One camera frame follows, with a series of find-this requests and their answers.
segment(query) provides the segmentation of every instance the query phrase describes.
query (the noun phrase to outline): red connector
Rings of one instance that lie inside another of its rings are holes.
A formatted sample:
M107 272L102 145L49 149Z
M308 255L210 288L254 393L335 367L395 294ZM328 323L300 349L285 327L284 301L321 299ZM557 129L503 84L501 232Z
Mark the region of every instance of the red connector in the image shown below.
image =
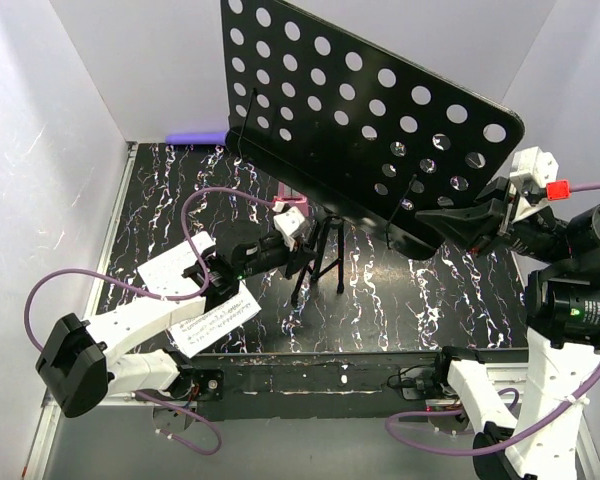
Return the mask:
M547 183L547 198L549 201L564 200L571 196L569 188L569 180L558 180L556 182Z

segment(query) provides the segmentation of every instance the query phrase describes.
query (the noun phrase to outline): white wall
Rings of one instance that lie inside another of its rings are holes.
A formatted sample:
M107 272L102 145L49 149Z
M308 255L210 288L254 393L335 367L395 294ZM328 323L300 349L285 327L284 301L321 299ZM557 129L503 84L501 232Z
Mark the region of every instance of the white wall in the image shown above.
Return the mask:
M227 128L220 0L51 3L125 138ZM291 3L499 101L555 0Z
M560 0L504 100L527 126L525 146L539 145L573 183L600 181L600 0ZM600 191L558 202L569 219L600 202ZM535 267L521 262L523 273ZM600 383L586 417L600 455Z
M96 266L125 152L51 5L0 0L0 480L20 478L44 393L24 300L46 273ZM41 292L40 339L82 313L89 286L71 278Z

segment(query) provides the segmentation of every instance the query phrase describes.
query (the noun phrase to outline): tripod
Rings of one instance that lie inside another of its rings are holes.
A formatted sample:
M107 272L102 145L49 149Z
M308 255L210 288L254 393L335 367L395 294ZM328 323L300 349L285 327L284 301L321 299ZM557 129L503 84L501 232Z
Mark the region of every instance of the tripod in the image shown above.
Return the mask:
M322 266L322 260L324 259L324 249L327 246L327 239L329 238L329 232L332 229L338 230L338 258L336 258L331 264L324 270L320 270ZM319 207L316 213L316 223L311 229L309 236L308 247L313 250L318 245L316 250L317 257L313 262L313 267L307 265L302 269L298 280L296 281L296 287L291 294L291 305L294 307L298 305L298 293L304 282L304 277L309 272L311 274L311 284L317 283L320 277L329 272L335 266L338 267L338 289L337 293L344 292L344 220L335 215L333 212Z

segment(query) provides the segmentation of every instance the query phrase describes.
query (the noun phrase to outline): perforated metal panel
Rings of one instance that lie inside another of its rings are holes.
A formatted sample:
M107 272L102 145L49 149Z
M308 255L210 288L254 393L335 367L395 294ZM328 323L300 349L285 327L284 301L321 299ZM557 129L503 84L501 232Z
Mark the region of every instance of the perforated metal panel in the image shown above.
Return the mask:
M442 241L414 213L470 205L522 138L515 113L284 2L223 0L222 23L229 148L371 233L391 220L408 256Z

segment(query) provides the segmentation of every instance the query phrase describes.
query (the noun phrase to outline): sheet of paper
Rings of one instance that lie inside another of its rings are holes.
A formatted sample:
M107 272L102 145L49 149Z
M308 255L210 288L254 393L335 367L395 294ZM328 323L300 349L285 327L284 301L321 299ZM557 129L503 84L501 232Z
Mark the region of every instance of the sheet of paper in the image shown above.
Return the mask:
M213 245L206 232L193 237L198 251ZM142 280L151 292L160 295L185 295L197 290L197 285L182 272L196 263L191 247L185 241L138 267ZM260 311L244 282L237 295L222 305L195 319L185 320L169 329L176 347L188 357L201 352Z

